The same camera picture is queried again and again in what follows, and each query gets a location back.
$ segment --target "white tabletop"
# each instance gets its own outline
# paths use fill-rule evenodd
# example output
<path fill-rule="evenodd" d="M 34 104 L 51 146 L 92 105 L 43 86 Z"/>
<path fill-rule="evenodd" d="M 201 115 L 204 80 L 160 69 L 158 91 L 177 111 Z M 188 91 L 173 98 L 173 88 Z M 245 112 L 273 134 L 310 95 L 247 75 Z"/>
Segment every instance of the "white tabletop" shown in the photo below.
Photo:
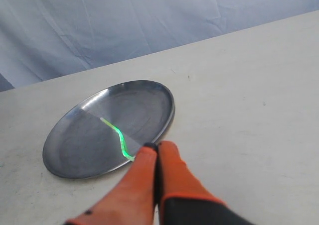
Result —
<path fill-rule="evenodd" d="M 107 193 L 128 166 L 60 179 L 43 143 L 91 94 L 147 79 L 172 91 L 166 139 L 208 190 L 257 224 L 317 224 L 318 45 L 316 11 L 0 93 L 0 223 L 58 225 Z"/>

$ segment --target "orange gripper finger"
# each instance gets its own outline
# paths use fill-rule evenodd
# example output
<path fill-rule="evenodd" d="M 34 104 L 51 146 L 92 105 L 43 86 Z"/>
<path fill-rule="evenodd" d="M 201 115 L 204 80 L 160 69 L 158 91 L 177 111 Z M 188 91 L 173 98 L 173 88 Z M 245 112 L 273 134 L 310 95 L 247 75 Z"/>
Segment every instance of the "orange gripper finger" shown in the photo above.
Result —
<path fill-rule="evenodd" d="M 122 180 L 97 204 L 66 225 L 152 225 L 157 153 L 142 147 Z"/>
<path fill-rule="evenodd" d="M 179 156 L 177 146 L 170 141 L 162 141 L 158 147 L 162 180 L 161 211 L 164 202 L 170 198 L 207 200 L 224 204 L 222 200 L 208 192 L 187 168 Z"/>

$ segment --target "stainless steel plate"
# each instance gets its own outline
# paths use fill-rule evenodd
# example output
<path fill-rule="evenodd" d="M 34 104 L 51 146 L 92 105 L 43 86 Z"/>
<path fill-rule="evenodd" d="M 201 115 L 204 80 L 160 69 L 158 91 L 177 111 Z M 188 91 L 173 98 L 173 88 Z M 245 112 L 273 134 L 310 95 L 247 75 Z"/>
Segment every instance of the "stainless steel plate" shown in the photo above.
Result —
<path fill-rule="evenodd" d="M 43 148 L 43 162 L 63 178 L 89 178 L 128 162 L 119 135 L 101 121 L 121 130 L 130 155 L 146 142 L 156 142 L 175 112 L 171 92 L 160 83 L 121 83 L 79 103 L 52 129 Z"/>

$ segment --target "table surface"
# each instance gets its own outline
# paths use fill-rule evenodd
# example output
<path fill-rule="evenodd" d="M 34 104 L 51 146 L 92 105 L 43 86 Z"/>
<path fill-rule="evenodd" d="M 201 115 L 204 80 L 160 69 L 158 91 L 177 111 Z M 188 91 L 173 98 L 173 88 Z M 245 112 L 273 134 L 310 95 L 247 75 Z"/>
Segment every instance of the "table surface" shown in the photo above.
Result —
<path fill-rule="evenodd" d="M 315 11 L 0 93 L 1 224 L 61 224 L 122 178 L 129 166 L 60 179 L 42 148 L 74 105 L 139 79 L 170 88 L 176 115 L 166 139 L 232 210 L 257 224 L 317 224 L 318 44 Z"/>

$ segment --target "white table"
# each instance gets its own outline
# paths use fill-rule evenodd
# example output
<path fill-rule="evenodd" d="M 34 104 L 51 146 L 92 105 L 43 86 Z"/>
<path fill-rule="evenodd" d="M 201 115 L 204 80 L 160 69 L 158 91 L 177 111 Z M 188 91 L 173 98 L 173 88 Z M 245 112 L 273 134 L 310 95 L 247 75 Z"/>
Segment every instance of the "white table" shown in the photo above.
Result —
<path fill-rule="evenodd" d="M 108 192 L 128 166 L 60 179 L 43 143 L 91 94 L 148 79 L 171 89 L 166 139 L 207 189 L 257 224 L 317 224 L 318 46 L 316 11 L 0 93 L 0 223 L 58 225 Z"/>

